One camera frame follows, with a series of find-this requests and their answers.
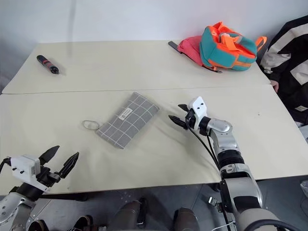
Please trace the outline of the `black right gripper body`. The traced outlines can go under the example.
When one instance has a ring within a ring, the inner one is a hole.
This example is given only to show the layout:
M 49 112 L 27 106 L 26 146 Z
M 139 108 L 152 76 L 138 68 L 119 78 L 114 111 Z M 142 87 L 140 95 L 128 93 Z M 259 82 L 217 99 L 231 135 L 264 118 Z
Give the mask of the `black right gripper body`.
M 185 117 L 185 124 L 186 124 L 186 127 L 188 128 L 194 128 L 195 123 L 196 123 L 195 112 L 191 108 L 188 110 L 188 113 Z

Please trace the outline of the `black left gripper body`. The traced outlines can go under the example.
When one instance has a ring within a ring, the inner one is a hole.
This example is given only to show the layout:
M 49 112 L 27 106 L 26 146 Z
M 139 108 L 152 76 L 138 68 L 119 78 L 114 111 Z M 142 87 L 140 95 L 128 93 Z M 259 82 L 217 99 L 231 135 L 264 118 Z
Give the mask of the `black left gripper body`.
M 52 187 L 55 183 L 60 181 L 60 176 L 57 172 L 52 173 L 48 167 L 44 166 L 40 167 L 40 173 L 36 175 L 36 178 L 39 183 L 48 188 Z

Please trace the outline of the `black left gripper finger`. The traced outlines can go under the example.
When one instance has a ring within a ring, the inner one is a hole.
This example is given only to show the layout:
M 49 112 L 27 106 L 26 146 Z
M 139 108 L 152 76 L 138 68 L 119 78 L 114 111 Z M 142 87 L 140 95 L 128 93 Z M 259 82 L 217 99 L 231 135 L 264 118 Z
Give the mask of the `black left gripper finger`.
M 67 161 L 64 163 L 62 169 L 59 171 L 60 178 L 66 178 L 70 171 L 74 168 L 79 157 L 79 152 L 70 156 Z
M 56 154 L 56 152 L 58 151 L 59 149 L 59 145 L 57 146 L 54 146 L 50 149 L 48 149 L 46 152 L 44 152 L 40 157 L 39 157 L 39 160 L 40 160 L 40 164 L 43 166 L 45 165 L 47 162 L 49 162 Z

